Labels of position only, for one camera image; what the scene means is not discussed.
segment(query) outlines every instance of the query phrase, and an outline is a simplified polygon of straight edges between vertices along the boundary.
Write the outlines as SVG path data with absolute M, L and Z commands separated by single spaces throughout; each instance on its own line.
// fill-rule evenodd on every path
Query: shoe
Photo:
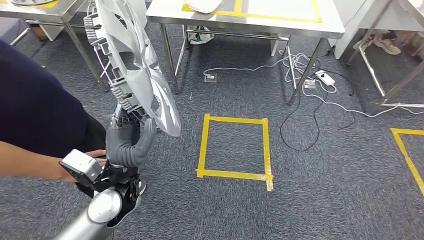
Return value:
M 366 39 L 366 41 L 362 45 L 362 50 L 365 51 L 365 49 L 367 49 L 369 46 L 371 46 L 371 44 L 373 44 L 374 39 L 376 39 L 375 34 L 369 35 L 369 37 Z M 362 41 L 362 39 L 359 40 L 357 43 L 355 43 L 355 45 L 353 45 L 353 49 L 357 50 L 361 41 Z
M 383 39 L 382 36 L 378 36 L 375 41 L 374 44 L 379 47 L 382 48 L 386 53 L 390 54 L 390 55 L 398 55 L 401 53 L 401 50 L 396 46 L 395 44 L 395 39 Z
M 142 195 L 147 187 L 146 180 L 140 178 L 138 181 L 138 190 L 140 191 L 140 195 Z

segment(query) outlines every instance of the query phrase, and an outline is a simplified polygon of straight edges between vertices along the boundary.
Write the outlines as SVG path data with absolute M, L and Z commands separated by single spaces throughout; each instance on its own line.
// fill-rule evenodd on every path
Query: metal table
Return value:
M 84 50 L 83 45 L 75 34 L 73 27 L 84 27 L 79 25 L 71 25 L 70 20 L 75 15 L 76 11 L 86 0 L 57 0 L 54 2 L 34 5 L 34 6 L 19 6 L 10 3 L 7 0 L 0 0 L 0 17 L 24 19 L 27 23 L 50 25 L 50 26 L 63 26 L 68 32 L 70 38 L 81 54 L 82 58 L 88 65 L 88 68 L 94 75 L 95 80 L 100 84 L 102 89 L 106 90 L 106 86 L 100 79 L 95 65 L 90 60 L 87 52 Z M 20 41 L 28 32 L 30 28 L 26 28 L 13 42 L 15 45 Z
M 300 6 L 299 3 L 310 5 L 311 14 L 308 16 L 284 16 L 272 15 L 276 10 L 286 10 L 288 7 Z M 286 47 L 283 56 L 290 53 L 290 43 L 293 36 L 319 37 L 315 51 L 310 58 L 305 72 L 296 84 L 294 80 L 293 64 L 290 61 L 290 73 L 293 79 L 293 95 L 289 104 L 293 104 L 296 96 L 300 93 L 302 85 L 314 65 L 320 49 L 327 38 L 340 39 L 345 32 L 342 21 L 337 12 L 333 0 L 222 0 L 221 5 L 211 14 L 194 12 L 185 4 L 185 0 L 153 0 L 147 10 L 147 19 L 160 24 L 163 45 L 170 66 L 170 83 L 175 91 L 178 91 L 177 76 L 185 47 L 188 46 L 188 33 L 208 33 L 230 37 L 244 37 L 255 39 L 267 39 L 285 41 Z M 178 57 L 176 68 L 171 56 L 168 34 L 165 24 L 183 25 L 184 41 Z M 262 32 L 271 35 L 238 34 L 222 31 L 202 31 L 187 29 L 187 25 L 215 27 L 223 29 L 239 29 L 252 32 Z M 289 37 L 274 36 L 275 34 L 289 35 Z
M 403 77 L 403 79 L 400 80 L 400 82 L 396 86 L 394 86 L 390 91 L 386 93 L 385 90 L 383 89 L 382 84 L 377 78 L 374 72 L 374 69 L 371 67 L 370 62 L 367 59 L 365 51 L 363 50 L 365 41 L 373 33 L 373 30 L 376 28 L 377 24 L 382 19 L 383 15 L 386 13 L 390 4 L 392 4 L 394 1 L 398 1 L 400 5 L 424 28 L 424 0 L 386 0 L 386 1 L 387 3 L 385 7 L 377 16 L 374 23 L 371 25 L 371 28 L 368 29 L 365 36 L 363 36 L 359 44 L 359 47 L 357 48 L 357 50 L 355 50 L 352 56 L 350 56 L 350 59 L 347 62 L 347 66 L 350 66 L 352 63 L 352 60 L 359 52 L 363 58 L 363 61 L 366 64 L 366 67 L 368 68 L 369 73 L 371 74 L 372 80 L 374 81 L 375 86 L 378 89 L 378 92 L 381 95 L 381 99 L 369 111 L 367 111 L 369 114 L 374 113 L 382 106 L 383 107 L 399 106 L 399 107 L 406 107 L 406 108 L 424 108 L 424 104 L 389 103 L 388 102 L 396 93 L 398 93 L 407 83 L 409 83 L 416 75 L 418 75 L 424 69 L 424 61 L 422 61 L 414 70 L 408 73 L 405 77 Z

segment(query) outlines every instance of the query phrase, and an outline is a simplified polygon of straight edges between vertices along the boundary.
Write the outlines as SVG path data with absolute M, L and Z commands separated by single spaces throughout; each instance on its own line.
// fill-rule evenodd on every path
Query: person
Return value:
M 72 149 L 106 154 L 106 130 L 43 67 L 0 39 L 0 175 L 74 182 Z
M 366 39 L 363 44 L 363 50 L 367 49 L 373 43 L 379 48 L 382 48 L 386 53 L 390 55 L 398 55 L 401 53 L 401 50 L 396 46 L 396 39 L 398 36 L 395 31 L 389 30 L 386 33 L 378 34 L 375 30 L 371 33 L 371 35 Z M 359 40 L 355 45 L 353 45 L 353 49 L 358 49 L 361 40 Z

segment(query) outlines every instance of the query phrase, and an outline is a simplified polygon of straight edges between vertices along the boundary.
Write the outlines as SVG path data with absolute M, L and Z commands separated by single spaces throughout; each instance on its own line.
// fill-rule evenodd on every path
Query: yellow tape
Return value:
M 411 158 L 408 155 L 407 149 L 405 148 L 404 143 L 402 142 L 401 137 L 399 136 L 399 133 L 405 133 L 405 134 L 415 134 L 415 135 L 424 135 L 424 131 L 422 130 L 412 130 L 412 129 L 399 129 L 399 128 L 390 128 L 394 140 L 397 143 L 397 146 L 400 149 L 400 152 L 405 157 L 406 164 L 409 167 L 409 170 L 412 173 L 413 178 L 415 179 L 416 184 L 419 187 L 419 190 L 421 190 L 421 194 L 424 197 L 424 183 L 421 179 L 420 173 L 418 173 L 417 168 L 415 167 L 414 163 L 412 162 Z
M 394 134 L 411 134 L 411 135 L 423 135 L 424 136 L 424 130 L 401 129 L 401 128 L 390 128 L 390 130 Z
M 265 174 L 205 169 L 206 149 L 208 145 L 210 121 L 262 125 L 263 164 L 265 168 Z M 211 116 L 209 113 L 206 113 L 203 119 L 203 130 L 202 130 L 201 142 L 200 142 L 199 163 L 198 163 L 196 172 L 197 172 L 198 178 L 203 178 L 204 176 L 211 176 L 211 177 L 266 181 L 266 189 L 268 191 L 272 191 L 274 189 L 274 184 L 273 184 L 273 175 L 271 173 L 270 136 L 268 132 L 268 119 L 267 118 L 251 119 L 251 118 L 238 118 L 238 117 L 225 117 L 225 116 Z
M 206 159 L 206 147 L 208 145 L 208 132 L 209 132 L 209 118 L 210 114 L 206 113 L 203 119 L 203 131 L 201 133 L 201 142 L 200 142 L 200 154 L 199 154 L 199 164 L 196 169 L 197 177 L 203 178 L 205 170 L 205 159 Z
M 211 116 L 212 121 L 227 122 L 227 123 L 240 123 L 240 124 L 263 124 L 262 119 L 252 118 L 239 118 L 239 117 L 226 117 L 226 116 Z
M 35 7 L 42 7 L 42 8 L 52 8 L 54 5 L 56 5 L 58 3 L 59 0 L 56 1 L 51 1 L 48 3 L 44 3 L 44 4 L 39 4 L 36 5 Z M 0 0 L 0 4 L 9 4 L 9 2 L 7 0 Z
M 315 18 L 300 18 L 300 17 L 286 17 L 286 16 L 270 16 L 270 15 L 263 15 L 263 14 L 254 14 L 254 13 L 245 13 L 245 12 L 235 12 L 235 6 L 234 11 L 221 11 L 221 10 L 215 10 L 211 12 L 211 14 L 215 15 L 223 15 L 223 16 L 232 16 L 232 17 L 243 17 L 243 18 L 258 18 L 258 19 L 272 19 L 272 20 L 283 20 L 283 21 L 292 21 L 292 22 L 303 22 L 303 23 L 313 23 L 313 24 L 320 24 L 323 22 L 323 19 L 320 16 L 320 10 L 318 8 L 316 0 L 311 0 L 313 11 L 315 13 Z M 195 12 L 193 9 L 189 7 L 187 3 L 184 3 L 182 5 L 182 11 L 184 12 Z
M 205 169 L 203 171 L 203 175 L 204 176 L 211 176 L 211 177 L 223 177 L 223 178 L 233 178 L 233 179 L 247 179 L 247 180 L 266 181 L 266 177 L 265 177 L 264 174 L 249 173 L 249 172 L 221 171 L 221 170 Z
M 243 0 L 234 0 L 234 12 L 241 13 L 243 6 Z
M 271 191 L 274 189 L 273 176 L 271 173 L 271 157 L 270 157 L 270 135 L 268 133 L 268 118 L 262 119 L 262 138 L 263 138 L 263 166 L 265 167 L 266 189 Z

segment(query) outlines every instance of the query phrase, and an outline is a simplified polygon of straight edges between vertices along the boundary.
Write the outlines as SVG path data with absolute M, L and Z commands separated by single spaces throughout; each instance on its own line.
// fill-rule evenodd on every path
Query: navy shirt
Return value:
M 85 136 L 80 101 L 37 63 L 0 40 L 0 141 L 63 158 Z

